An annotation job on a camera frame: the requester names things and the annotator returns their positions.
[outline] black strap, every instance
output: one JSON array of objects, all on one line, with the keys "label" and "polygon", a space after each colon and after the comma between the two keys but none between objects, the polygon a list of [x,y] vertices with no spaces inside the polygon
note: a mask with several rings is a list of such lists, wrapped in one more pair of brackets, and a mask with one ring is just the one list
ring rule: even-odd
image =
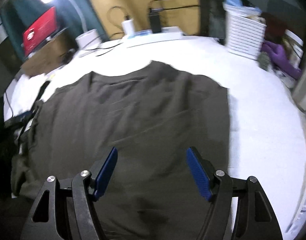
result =
[{"label": "black strap", "polygon": [[0,128],[4,128],[4,96],[0,97]]},{"label": "black strap", "polygon": [[209,36],[210,0],[200,0],[200,36]]},{"label": "black strap", "polygon": [[21,132],[20,132],[20,135],[19,135],[19,138],[18,138],[18,146],[20,146],[21,141],[22,141],[22,140],[21,140],[21,135],[25,132],[26,126],[28,125],[29,121],[30,121],[31,119],[33,119],[33,117],[34,117],[34,115],[35,115],[35,112],[34,112],[35,102],[41,99],[42,95],[44,94],[45,89],[47,88],[47,86],[48,86],[49,84],[50,84],[50,80],[47,80],[47,81],[45,81],[44,84],[40,87],[40,90],[39,90],[39,92],[38,92],[38,94],[37,94],[37,97],[35,98],[34,103],[33,103],[32,107],[31,107],[31,110],[30,110],[30,111],[32,112],[31,117],[24,123],[24,126],[23,126],[23,128],[22,128],[22,130],[21,130]]},{"label": "black strap", "polygon": [[44,94],[45,89],[46,89],[47,86],[50,84],[50,82],[51,82],[50,80],[47,80],[47,81],[45,81],[44,84],[40,87],[40,90],[39,90],[39,92],[38,92],[38,94],[37,94],[37,97],[36,97],[35,100],[34,100],[34,103],[35,103],[36,101],[38,101],[38,100],[41,99],[42,95]]}]

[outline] red laptop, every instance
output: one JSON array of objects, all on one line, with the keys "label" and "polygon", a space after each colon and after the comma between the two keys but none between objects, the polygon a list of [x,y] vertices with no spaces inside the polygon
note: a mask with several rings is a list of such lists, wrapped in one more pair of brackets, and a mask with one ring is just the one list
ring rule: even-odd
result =
[{"label": "red laptop", "polygon": [[59,29],[55,7],[42,14],[23,34],[24,54],[27,57],[47,37]]}]

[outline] white box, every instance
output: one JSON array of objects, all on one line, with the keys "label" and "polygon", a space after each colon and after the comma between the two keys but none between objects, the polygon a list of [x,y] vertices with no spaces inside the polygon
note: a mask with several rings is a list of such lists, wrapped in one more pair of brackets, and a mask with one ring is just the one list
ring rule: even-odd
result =
[{"label": "white box", "polygon": [[266,25],[226,12],[226,46],[228,51],[257,59],[264,40]]}]

